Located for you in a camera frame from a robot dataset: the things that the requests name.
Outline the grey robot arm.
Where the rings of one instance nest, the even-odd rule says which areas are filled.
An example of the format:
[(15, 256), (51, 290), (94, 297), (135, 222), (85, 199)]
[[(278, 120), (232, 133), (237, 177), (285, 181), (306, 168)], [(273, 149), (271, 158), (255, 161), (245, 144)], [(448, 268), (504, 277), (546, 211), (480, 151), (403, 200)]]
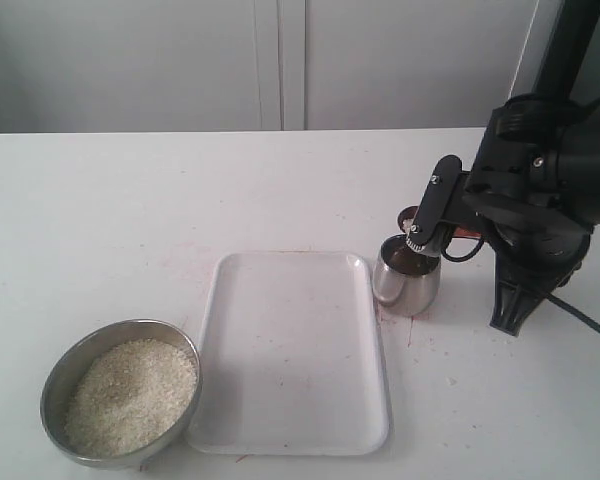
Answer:
[(458, 237), (492, 248), (490, 324), (509, 335), (554, 300), (600, 225), (600, 97), (571, 98), (599, 17), (599, 1), (564, 3), (532, 91), (492, 112), (470, 169), (454, 155), (438, 161), (406, 229), (429, 257)]

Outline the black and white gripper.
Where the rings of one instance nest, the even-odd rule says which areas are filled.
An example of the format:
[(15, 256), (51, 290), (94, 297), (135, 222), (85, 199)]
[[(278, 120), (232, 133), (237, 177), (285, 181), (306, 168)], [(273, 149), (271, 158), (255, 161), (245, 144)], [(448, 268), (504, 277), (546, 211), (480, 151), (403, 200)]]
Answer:
[[(496, 253), (489, 326), (519, 331), (546, 299), (545, 283), (561, 286), (580, 266), (600, 225), (600, 97), (508, 100), (493, 111), (467, 177), (457, 156), (441, 158), (418, 213), (467, 229), (476, 213)], [(419, 234), (417, 224), (407, 233), (426, 256), (440, 256), (451, 239)]]

